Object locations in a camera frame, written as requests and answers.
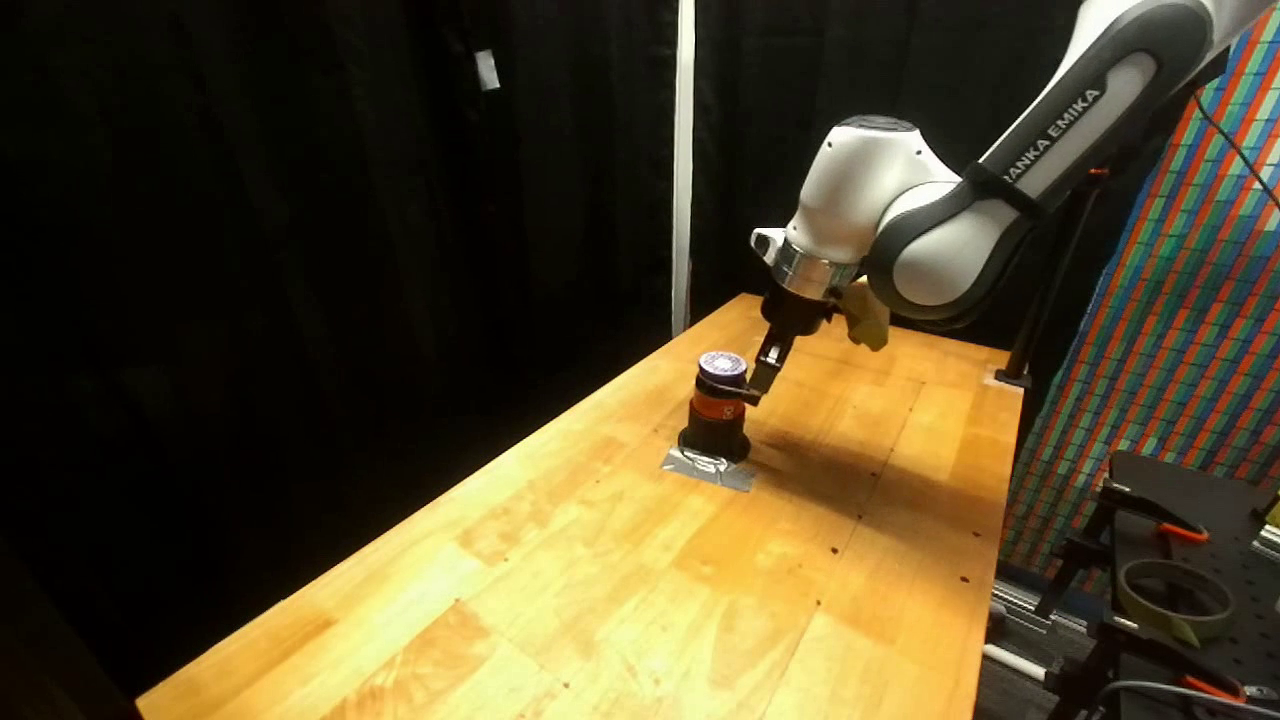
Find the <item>wooden table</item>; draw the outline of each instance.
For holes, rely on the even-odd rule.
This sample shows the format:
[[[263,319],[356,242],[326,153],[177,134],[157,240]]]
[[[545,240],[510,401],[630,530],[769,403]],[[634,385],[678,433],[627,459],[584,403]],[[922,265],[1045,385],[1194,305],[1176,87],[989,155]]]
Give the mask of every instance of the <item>wooden table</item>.
[[[1019,390],[842,319],[747,413],[756,483],[664,473],[734,296],[139,696],[166,717],[971,717]]]

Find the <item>black curtain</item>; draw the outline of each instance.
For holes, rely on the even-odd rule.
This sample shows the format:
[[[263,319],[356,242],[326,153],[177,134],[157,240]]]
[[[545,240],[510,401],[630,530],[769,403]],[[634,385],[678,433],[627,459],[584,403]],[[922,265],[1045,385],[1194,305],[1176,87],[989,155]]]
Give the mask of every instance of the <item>black curtain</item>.
[[[640,0],[0,8],[0,530],[126,693],[661,341],[668,69]]]
[[[700,313],[769,275],[756,222],[782,222],[822,130],[855,113],[902,115],[971,164],[1050,76],[1065,0],[700,0],[695,286]],[[1028,279],[963,330],[1009,345]]]

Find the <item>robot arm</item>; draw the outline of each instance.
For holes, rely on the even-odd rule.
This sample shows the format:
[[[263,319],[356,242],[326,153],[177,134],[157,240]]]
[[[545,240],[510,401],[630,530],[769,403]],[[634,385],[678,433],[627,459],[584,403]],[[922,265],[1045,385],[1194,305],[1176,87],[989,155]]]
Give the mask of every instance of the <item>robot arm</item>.
[[[936,161],[909,121],[836,125],[786,228],[753,230],[780,286],[762,301],[773,330],[756,390],[769,390],[786,345],[807,336],[855,279],[909,319],[971,313],[1024,230],[1085,167],[1147,125],[1269,4],[1085,0],[1057,76],[963,171]]]

